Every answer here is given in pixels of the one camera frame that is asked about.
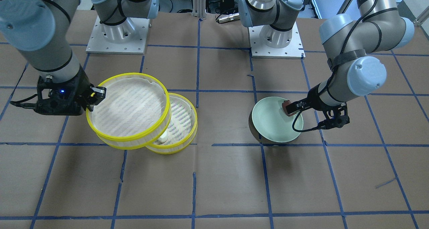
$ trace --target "metal connector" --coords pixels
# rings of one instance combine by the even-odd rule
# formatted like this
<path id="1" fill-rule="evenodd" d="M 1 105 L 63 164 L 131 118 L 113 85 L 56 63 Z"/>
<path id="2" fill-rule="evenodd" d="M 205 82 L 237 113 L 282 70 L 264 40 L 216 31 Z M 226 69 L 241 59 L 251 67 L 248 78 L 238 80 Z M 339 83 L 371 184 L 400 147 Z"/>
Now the metal connector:
<path id="1" fill-rule="evenodd" d="M 219 20 L 219 24 L 223 24 L 231 21 L 236 21 L 239 19 L 240 19 L 240 13 L 234 13 L 234 14 L 230 14 L 225 17 L 219 18 L 218 20 Z"/>

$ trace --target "round container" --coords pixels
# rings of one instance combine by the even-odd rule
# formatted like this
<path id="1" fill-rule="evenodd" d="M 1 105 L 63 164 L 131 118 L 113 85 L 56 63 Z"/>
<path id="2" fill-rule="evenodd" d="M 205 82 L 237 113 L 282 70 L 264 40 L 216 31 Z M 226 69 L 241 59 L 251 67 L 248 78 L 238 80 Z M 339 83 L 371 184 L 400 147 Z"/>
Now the round container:
<path id="1" fill-rule="evenodd" d="M 274 142 L 290 142 L 300 134 L 292 128 L 296 114 L 289 117 L 283 111 L 282 103 L 284 101 L 287 100 L 279 97 L 267 97 L 257 102 L 252 110 L 252 121 L 256 130 Z M 302 130 L 303 126 L 304 120 L 300 115 L 295 128 Z"/>
<path id="2" fill-rule="evenodd" d="M 125 73 L 103 81 L 106 98 L 86 111 L 88 124 L 106 144 L 123 150 L 153 143 L 170 123 L 170 97 L 156 78 Z"/>
<path id="3" fill-rule="evenodd" d="M 170 93 L 171 120 L 165 132 L 146 148 L 158 154 L 174 154 L 186 148 L 194 139 L 198 127 L 196 110 L 184 96 Z"/>

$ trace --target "yellow rimmed container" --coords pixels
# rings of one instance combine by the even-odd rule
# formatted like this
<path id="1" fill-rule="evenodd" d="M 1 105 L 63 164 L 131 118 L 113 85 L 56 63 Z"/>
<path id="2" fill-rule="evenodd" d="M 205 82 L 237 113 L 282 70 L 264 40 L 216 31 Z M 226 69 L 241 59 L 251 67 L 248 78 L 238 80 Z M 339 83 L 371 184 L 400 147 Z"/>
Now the yellow rimmed container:
<path id="1" fill-rule="evenodd" d="M 88 124 L 106 144 L 132 150 L 155 142 L 167 129 L 170 96 L 156 78 L 124 73 L 103 81 L 106 98 L 86 111 Z"/>
<path id="2" fill-rule="evenodd" d="M 196 110 L 184 96 L 170 93 L 171 120 L 164 134 L 146 148 L 158 154 L 174 154 L 186 148 L 198 128 Z"/>

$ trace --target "green plate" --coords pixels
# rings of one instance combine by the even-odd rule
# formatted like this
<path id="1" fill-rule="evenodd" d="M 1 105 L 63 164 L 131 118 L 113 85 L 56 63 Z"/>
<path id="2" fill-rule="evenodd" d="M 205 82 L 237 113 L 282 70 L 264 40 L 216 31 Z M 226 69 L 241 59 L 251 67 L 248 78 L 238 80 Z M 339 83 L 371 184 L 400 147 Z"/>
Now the green plate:
<path id="1" fill-rule="evenodd" d="M 282 108 L 282 103 L 287 99 L 279 97 L 267 97 L 256 103 L 252 110 L 252 121 L 256 130 L 265 138 L 274 142 L 290 142 L 296 139 L 300 133 L 292 129 L 292 123 L 296 117 L 287 116 Z M 302 115 L 296 121 L 295 128 L 302 130 L 304 120 Z"/>

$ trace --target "white mounting plate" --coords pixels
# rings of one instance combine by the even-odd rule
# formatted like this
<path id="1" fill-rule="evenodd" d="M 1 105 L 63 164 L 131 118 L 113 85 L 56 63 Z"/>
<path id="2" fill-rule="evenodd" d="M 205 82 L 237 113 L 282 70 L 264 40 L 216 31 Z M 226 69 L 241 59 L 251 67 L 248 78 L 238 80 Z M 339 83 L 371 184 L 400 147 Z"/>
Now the white mounting plate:
<path id="1" fill-rule="evenodd" d="M 88 41 L 88 46 L 86 47 L 86 52 L 97 54 L 144 55 L 150 20 L 146 18 L 131 18 L 131 20 L 135 25 L 135 30 L 138 32 L 137 36 L 127 43 L 115 44 L 104 38 L 101 32 L 100 18 L 97 17 L 91 37 Z"/>
<path id="2" fill-rule="evenodd" d="M 259 33 L 263 25 L 249 28 L 249 40 L 252 47 L 253 58 L 283 58 L 283 59 L 301 59 L 305 57 L 305 52 L 302 47 L 301 37 L 299 36 L 298 27 L 296 23 L 292 28 L 292 39 L 287 47 L 272 48 L 264 44 L 260 38 Z"/>

